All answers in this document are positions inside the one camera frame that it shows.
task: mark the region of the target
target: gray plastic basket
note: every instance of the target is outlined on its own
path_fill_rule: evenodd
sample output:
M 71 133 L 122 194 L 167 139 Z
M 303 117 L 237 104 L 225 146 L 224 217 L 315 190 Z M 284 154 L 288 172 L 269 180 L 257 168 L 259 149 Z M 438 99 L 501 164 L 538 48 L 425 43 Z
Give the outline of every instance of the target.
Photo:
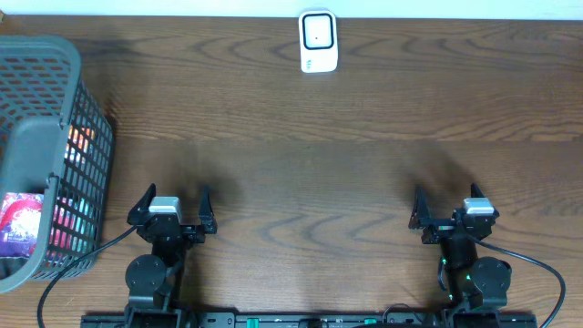
M 0 36 L 0 200 L 7 192 L 45 195 L 36 248 L 0 268 L 0 292 L 52 279 L 98 246 L 114 140 L 80 70 L 65 39 Z

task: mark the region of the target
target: white device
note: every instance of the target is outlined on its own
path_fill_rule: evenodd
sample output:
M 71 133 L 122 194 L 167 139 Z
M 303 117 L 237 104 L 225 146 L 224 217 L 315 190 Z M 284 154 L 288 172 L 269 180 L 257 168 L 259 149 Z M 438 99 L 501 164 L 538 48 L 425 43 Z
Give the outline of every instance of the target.
M 338 66 L 336 16 L 329 11 L 300 15 L 300 60 L 305 73 L 331 72 Z
M 149 204 L 148 211 L 150 213 L 176 213 L 179 221 L 182 220 L 182 208 L 178 197 L 154 197 Z

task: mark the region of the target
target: green light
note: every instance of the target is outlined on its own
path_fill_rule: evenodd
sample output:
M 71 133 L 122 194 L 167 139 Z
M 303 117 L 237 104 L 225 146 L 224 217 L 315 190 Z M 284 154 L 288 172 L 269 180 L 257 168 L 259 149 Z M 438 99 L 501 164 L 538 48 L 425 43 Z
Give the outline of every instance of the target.
M 259 319 L 247 319 L 247 328 L 259 328 Z

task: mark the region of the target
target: wooden table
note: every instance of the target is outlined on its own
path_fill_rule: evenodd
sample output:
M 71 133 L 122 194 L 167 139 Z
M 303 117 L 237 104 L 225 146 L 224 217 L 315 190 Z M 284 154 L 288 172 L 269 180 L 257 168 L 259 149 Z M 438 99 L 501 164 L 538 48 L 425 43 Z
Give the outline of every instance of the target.
M 2 34 L 53 34 L 83 58 L 117 122 L 104 241 L 150 182 L 193 218 L 212 187 L 219 234 L 189 253 L 182 299 L 242 312 L 381 311 L 447 301 L 437 246 L 407 229 L 413 187 L 447 215 L 476 181 L 501 213 L 487 239 L 565 277 L 556 327 L 583 308 L 583 25 L 339 19 L 340 61 L 300 70 L 295 19 L 8 16 Z M 138 235 L 51 292 L 48 327 L 128 301 Z M 548 272 L 513 266 L 508 310 L 539 323 Z M 42 282 L 0 296 L 0 326 L 36 325 Z

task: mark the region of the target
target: white wall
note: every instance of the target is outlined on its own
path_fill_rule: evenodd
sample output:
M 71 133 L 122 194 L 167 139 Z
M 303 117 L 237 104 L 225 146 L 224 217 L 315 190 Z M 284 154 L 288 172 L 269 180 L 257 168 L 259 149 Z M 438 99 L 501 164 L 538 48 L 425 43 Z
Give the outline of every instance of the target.
M 7 14 L 297 17 L 306 8 L 338 17 L 583 20 L 583 0 L 2 0 Z

